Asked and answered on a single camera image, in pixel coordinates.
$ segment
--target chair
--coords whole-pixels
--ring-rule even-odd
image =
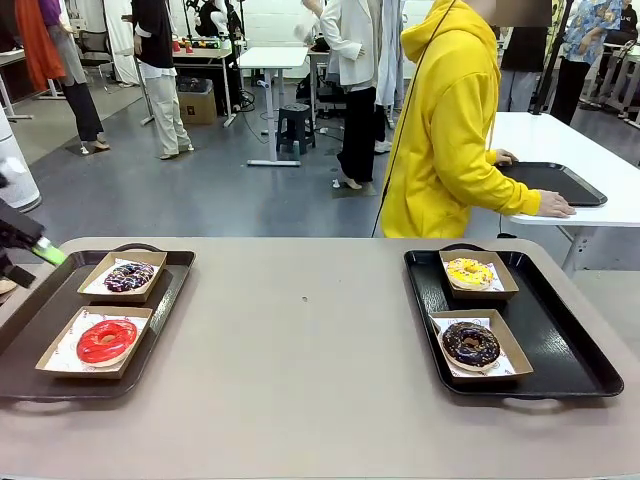
[[[282,124],[286,123],[286,130],[282,131]],[[307,153],[307,145],[311,144],[315,148],[316,136],[311,118],[311,107],[301,103],[294,103],[280,108],[278,118],[278,131],[276,150],[280,151],[281,145],[293,146],[294,142],[300,145],[300,153]]]
[[[88,32],[86,30],[80,30],[78,32],[78,47],[83,55],[87,53],[100,53],[109,55],[109,59],[94,59],[94,58],[81,58],[80,64],[85,68],[97,68],[100,78],[102,79],[102,85],[105,92],[110,93],[107,88],[107,79],[102,73],[102,67],[104,65],[113,65],[113,56],[111,55],[111,48],[109,47],[109,34],[107,32]]]

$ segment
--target chocolate glazed donut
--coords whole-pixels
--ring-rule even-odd
[[[127,263],[116,267],[104,284],[116,293],[128,292],[145,285],[153,277],[153,267],[146,263]]]
[[[451,325],[442,334],[442,346],[453,363],[472,371],[488,370],[500,356],[500,344],[490,330],[471,322]]]

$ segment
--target white pants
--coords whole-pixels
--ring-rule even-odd
[[[536,72],[502,71],[499,112],[526,112],[536,89]]]
[[[145,82],[164,154],[176,155],[181,148],[191,143],[180,118],[176,79],[162,75],[158,78],[147,78]]]

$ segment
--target white paper liner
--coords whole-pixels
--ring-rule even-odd
[[[118,371],[122,363],[126,360],[125,357],[115,365],[108,367],[92,367],[82,362],[76,353],[76,347],[80,341],[82,334],[89,330],[91,327],[104,320],[129,320],[138,329],[138,336],[136,342],[139,341],[141,332],[144,331],[145,324],[149,321],[148,318],[141,317],[122,317],[113,315],[100,315],[95,313],[88,313],[83,310],[82,313],[73,322],[71,328],[67,330],[67,333],[58,343],[56,350],[51,354],[49,361],[44,367],[44,370],[51,370],[54,372],[115,372]]]
[[[442,262],[442,265],[444,265],[444,271],[446,272],[449,262]],[[489,270],[491,270],[491,273],[493,273],[493,282],[491,282],[491,285],[489,286],[489,288],[485,288],[482,291],[483,292],[504,292],[505,288],[504,288],[504,285],[502,285],[502,281],[500,281],[500,277],[498,276],[498,271],[496,270],[495,265],[493,263],[488,263],[487,267],[489,267]]]
[[[488,330],[491,330],[491,320],[488,318],[434,318],[431,317],[431,320],[438,326],[440,331],[438,335],[438,344],[440,348],[442,344],[440,343],[440,335],[444,333],[444,331],[449,328],[451,325],[460,322],[470,322],[475,323],[476,325],[480,325]],[[469,370],[464,370],[449,361],[449,358],[445,355],[445,359],[447,360],[447,365],[449,365],[449,370],[451,370],[451,374],[454,377],[507,377],[511,375],[515,375],[515,369],[513,365],[509,361],[507,354],[504,353],[504,350],[500,348],[500,357],[498,357],[498,361],[496,364],[491,367],[490,370],[485,372],[471,372]]]
[[[141,287],[134,288],[132,290],[127,290],[126,292],[112,292],[104,284],[104,281],[107,279],[109,274],[111,272],[113,272],[113,270],[115,270],[117,267],[121,267],[122,265],[125,265],[127,263],[143,263],[143,262],[134,262],[132,260],[123,260],[122,258],[116,258],[116,260],[113,263],[113,265],[111,267],[107,268],[98,278],[96,278],[93,282],[91,282],[89,285],[87,285],[87,287],[82,291],[82,293],[92,293],[92,294],[97,294],[97,295],[121,295],[123,293],[131,294],[131,293],[139,293],[139,292],[141,292],[153,280],[153,277],[151,277],[151,280],[149,280],[149,282],[145,283]],[[155,277],[158,274],[159,267],[157,267],[156,265],[151,265],[151,264],[147,264],[147,265],[149,265],[150,267],[153,268],[153,276]]]

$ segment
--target cardboard box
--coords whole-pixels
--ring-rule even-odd
[[[84,290],[100,275],[111,268],[116,259],[128,260],[131,262],[148,263],[158,267],[158,271],[151,280],[144,286],[135,291],[129,292],[111,292],[108,294],[85,293]],[[153,287],[158,282],[162,270],[167,262],[166,252],[109,252],[102,261],[93,269],[93,272],[82,282],[78,288],[78,293],[86,297],[92,302],[118,302],[118,303],[144,303],[149,298]]]
[[[502,282],[502,286],[504,287],[504,291],[492,292],[487,290],[465,290],[463,288],[457,287],[449,280],[449,286],[451,287],[451,293],[453,294],[454,298],[468,300],[509,300],[520,291],[515,280],[509,273],[509,269],[507,269],[507,266],[504,264],[504,262],[496,252],[476,252],[474,250],[451,250],[447,252],[440,252],[440,259],[443,262],[451,262],[453,260],[456,260],[457,258],[471,258],[485,265],[493,263],[493,266],[498,273],[498,277]]]
[[[452,310],[449,312],[438,312],[429,314],[431,317],[431,321],[433,322],[434,318],[488,318],[491,332],[496,336],[498,342],[500,343],[500,348],[505,353],[509,362],[514,368],[514,372],[512,375],[504,375],[504,376],[477,376],[477,377],[456,377],[453,376],[454,383],[464,383],[464,382],[486,382],[486,381],[502,381],[502,380],[516,380],[525,375],[529,375],[533,373],[533,367],[529,363],[527,356],[520,348],[520,344],[515,339],[511,330],[505,323],[504,319],[497,310]],[[438,328],[437,323],[433,322],[434,329],[438,332],[438,344],[442,349],[442,344],[440,343],[440,337],[443,332]],[[444,351],[441,352],[442,356],[447,360],[447,357]]]
[[[178,92],[180,117],[190,125],[211,125],[218,118],[213,89],[206,93]]]
[[[138,336],[136,337],[136,341],[129,350],[124,361],[118,366],[117,369],[107,370],[106,367],[103,371],[94,371],[94,372],[76,372],[76,371],[65,371],[65,370],[50,370],[47,369],[47,363],[49,359],[54,354],[56,349],[58,348],[59,343],[62,339],[67,335],[67,332],[71,329],[76,320],[82,315],[84,311],[87,311],[90,314],[98,314],[98,315],[108,315],[115,317],[129,317],[129,318],[145,318],[147,321],[144,324],[144,328],[142,330],[138,330]],[[140,342],[142,341],[142,337],[147,332],[149,328],[149,323],[151,323],[151,316],[153,315],[153,310],[150,308],[133,308],[133,307],[82,307],[80,310],[76,312],[73,318],[67,323],[64,329],[60,332],[60,334],[55,338],[55,340],[49,345],[49,348],[44,352],[40,360],[36,365],[37,370],[41,370],[45,373],[54,375],[56,377],[75,377],[75,378],[108,378],[108,379],[120,379],[124,375],[129,362],[133,358],[133,355],[136,353]]]

